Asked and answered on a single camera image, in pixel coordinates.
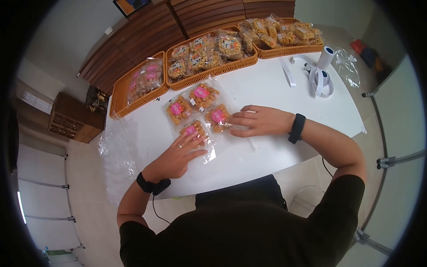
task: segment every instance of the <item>wicker basket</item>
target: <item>wicker basket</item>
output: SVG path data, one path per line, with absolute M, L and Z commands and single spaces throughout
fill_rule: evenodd
M 169 86 L 166 84 L 166 67 L 165 67 L 165 56 L 164 52 L 158 52 L 153 56 L 153 58 L 156 59 L 163 59 L 163 83 L 162 85 L 149 92 L 143 97 L 140 97 L 138 100 L 133 102 L 128 107 L 128 88 L 129 88 L 129 81 L 132 75 L 135 73 L 136 70 L 139 70 L 142 66 L 144 66 L 149 59 L 145 60 L 135 68 L 131 69 L 128 73 L 123 75 L 120 79 L 116 81 L 114 84 L 113 89 L 113 95 L 111 97 L 111 108 L 110 108 L 110 117 L 116 118 L 116 114 L 118 117 L 124 117 L 127 114 L 131 113 L 132 111 L 136 110 L 137 108 L 141 107 L 142 105 L 147 104 L 148 102 L 158 98 L 159 96 L 165 94 L 167 90 L 169 90 Z
M 282 18 L 282 19 L 285 20 L 286 23 L 300 22 L 295 18 Z M 271 58 L 277 58 L 280 56 L 287 56 L 287 55 L 321 52 L 323 49 L 323 45 L 322 44 L 299 45 L 299 46 L 293 46 L 293 47 L 280 47 L 276 49 L 263 50 L 263 49 L 260 49 L 256 44 L 254 44 L 254 48 L 257 51 L 258 57 L 260 59 L 271 59 Z
M 240 28 L 237 27 L 237 26 L 229 26 L 229 27 L 224 27 L 222 29 L 232 30 L 232 31 L 236 31 L 236 32 L 240 31 Z M 198 73 L 196 75 L 190 76 L 190 77 L 185 78 L 185 79 L 183 79 L 181 81 L 178 81 L 178 82 L 169 82 L 169 76 L 167 74 L 167 69 L 171 66 L 171 63 L 169 62 L 170 61 L 169 59 L 171 57 L 172 50 L 175 47 L 178 47 L 180 45 L 189 44 L 190 42 L 194 41 L 195 39 L 197 39 L 197 38 L 199 38 L 199 37 L 201 37 L 203 35 L 206 35 L 208 33 L 210 33 L 212 36 L 216 36 L 215 32 L 206 32 L 206 33 L 201 34 L 199 36 L 193 37 L 193 38 L 191 38 L 191 39 L 189 39 L 189 40 L 187 40 L 185 42 L 177 44 L 177 45 L 171 47 L 170 49 L 168 49 L 166 51 L 166 64 L 165 65 L 167 67 L 165 69 L 165 77 L 166 77 L 165 79 L 166 79 L 166 83 L 172 88 L 172 90 L 178 91 L 178 90 L 181 90 L 183 88 L 186 88 L 186 87 L 188 87 L 190 85 L 195 84 L 196 82 L 200 82 L 201 80 L 207 78 L 209 75 L 217 76 L 217 75 L 224 74 L 224 73 L 227 73 L 227 72 L 230 72 L 230 71 L 233 71 L 233 70 L 238 70 L 238 69 L 241 69 L 241 68 L 244 68 L 244 67 L 252 66 L 252 65 L 255 65 L 257 63 L 257 61 L 258 61 L 257 51 L 254 49 L 254 51 L 253 51 L 254 55 L 252 55 L 250 57 L 239 59 L 239 60 L 236 60 L 236 61 L 233 61 L 233 62 L 229 62 L 227 64 L 224 64 L 224 65 L 221 65 L 221 66 L 218 66 L 218 67 L 214 67 L 214 68 L 212 68 L 210 70 L 205 70 L 205 71 L 203 71 L 201 73 Z

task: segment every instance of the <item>black t-shirt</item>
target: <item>black t-shirt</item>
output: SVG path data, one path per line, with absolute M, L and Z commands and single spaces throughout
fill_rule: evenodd
M 197 208 L 156 235 L 140 223 L 120 227 L 120 257 L 133 266 L 335 266 L 349 248 L 365 185 L 335 179 L 308 218 L 267 202 Z

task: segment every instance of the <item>person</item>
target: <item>person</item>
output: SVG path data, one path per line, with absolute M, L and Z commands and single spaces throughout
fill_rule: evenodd
M 237 137 L 286 135 L 294 131 L 295 114 L 262 106 L 245 106 L 229 123 Z M 287 211 L 272 175 L 196 195 L 196 209 L 176 218 L 157 235 L 142 217 L 150 194 L 135 181 L 117 213 L 120 257 L 125 267 L 172 266 L 335 266 L 349 249 L 366 182 L 359 146 L 320 123 L 303 121 L 300 138 L 337 170 L 308 218 Z M 180 136 L 141 173 L 153 184 L 177 179 L 203 137 Z

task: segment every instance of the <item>black pants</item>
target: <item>black pants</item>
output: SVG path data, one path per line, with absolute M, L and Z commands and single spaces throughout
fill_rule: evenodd
M 196 195 L 196 209 L 230 201 L 266 201 L 288 210 L 280 186 L 272 174 L 253 181 Z

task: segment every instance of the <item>white table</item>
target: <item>white table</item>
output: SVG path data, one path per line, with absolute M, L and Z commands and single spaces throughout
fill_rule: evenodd
M 318 53 L 306 53 L 314 62 Z M 308 119 L 334 128 L 349 137 L 362 131 L 363 122 L 343 81 L 328 66 L 326 71 L 333 81 L 334 93 L 329 98 L 314 96 L 308 82 L 308 72 L 303 61 L 291 64 L 292 56 L 284 59 L 291 70 L 296 88 L 290 88 L 278 60 L 259 59 L 254 66 L 225 73 L 217 77 L 230 102 L 238 109 L 253 104 L 270 106 L 293 113 L 301 113 Z M 169 90 L 160 101 L 150 102 L 133 111 L 124 119 L 131 122 L 137 134 L 134 157 L 138 171 L 156 159 L 175 140 L 170 121 L 162 105 L 181 91 Z M 111 122 L 107 117 L 107 126 Z M 157 199 L 181 197 L 251 181 L 279 170 L 291 167 L 316 156 L 318 153 L 304 142 L 296 145 L 288 136 L 264 136 L 252 138 L 256 149 L 247 139 L 231 138 L 223 144 L 217 157 L 207 164 L 190 163 L 188 172 L 172 184 Z

